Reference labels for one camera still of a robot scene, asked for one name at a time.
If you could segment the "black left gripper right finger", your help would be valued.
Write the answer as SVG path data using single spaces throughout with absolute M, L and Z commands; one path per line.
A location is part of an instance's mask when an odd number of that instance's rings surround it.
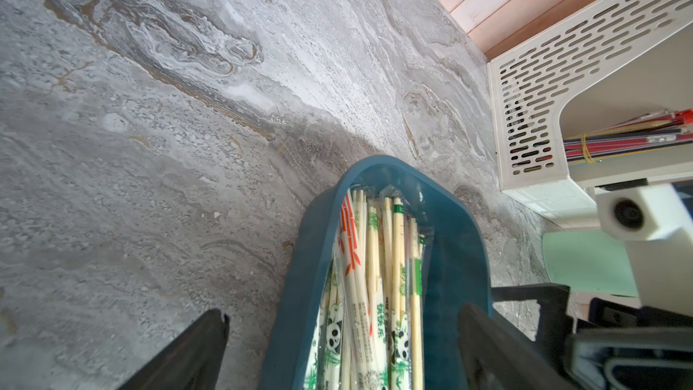
M 458 314 L 458 348 L 469 389 L 574 388 L 474 304 Z

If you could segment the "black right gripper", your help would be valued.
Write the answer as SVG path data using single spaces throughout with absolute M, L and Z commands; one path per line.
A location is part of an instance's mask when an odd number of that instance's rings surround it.
M 692 319 L 651 306 L 633 308 L 602 299 L 588 319 L 568 316 L 570 287 L 556 283 L 496 287 L 495 303 L 535 301 L 534 338 L 501 315 L 494 318 L 532 354 L 583 389 L 690 389 Z

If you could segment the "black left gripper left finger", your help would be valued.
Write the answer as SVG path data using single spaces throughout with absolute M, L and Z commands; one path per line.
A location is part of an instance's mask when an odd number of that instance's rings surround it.
M 229 336 L 229 317 L 218 309 L 200 315 L 122 389 L 214 389 Z

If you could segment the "teal plastic storage tray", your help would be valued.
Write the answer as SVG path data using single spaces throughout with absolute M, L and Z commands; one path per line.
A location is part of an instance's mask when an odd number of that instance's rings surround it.
M 263 360 L 260 388 L 302 387 L 341 202 L 354 185 L 377 191 L 395 186 L 420 224 L 432 229 L 433 242 L 427 246 L 422 263 L 425 386 L 467 388 L 458 349 L 458 313 L 466 303 L 477 305 L 486 314 L 494 310 L 481 232 L 473 215 L 452 193 L 387 155 L 370 156 L 352 165 L 303 214 Z

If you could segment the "green printed chopsticks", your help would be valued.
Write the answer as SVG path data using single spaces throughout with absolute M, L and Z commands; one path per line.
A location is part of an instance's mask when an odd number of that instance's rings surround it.
M 404 204 L 393 199 L 393 389 L 410 389 Z

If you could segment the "red printed chopsticks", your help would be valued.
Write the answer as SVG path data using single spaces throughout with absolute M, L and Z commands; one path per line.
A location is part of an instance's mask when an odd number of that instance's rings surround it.
M 359 234 L 351 192 L 347 191 L 340 210 L 340 247 L 346 289 L 346 313 L 351 320 L 353 359 L 358 389 L 378 389 L 379 372 L 371 335 L 370 307 L 366 288 L 364 247 Z

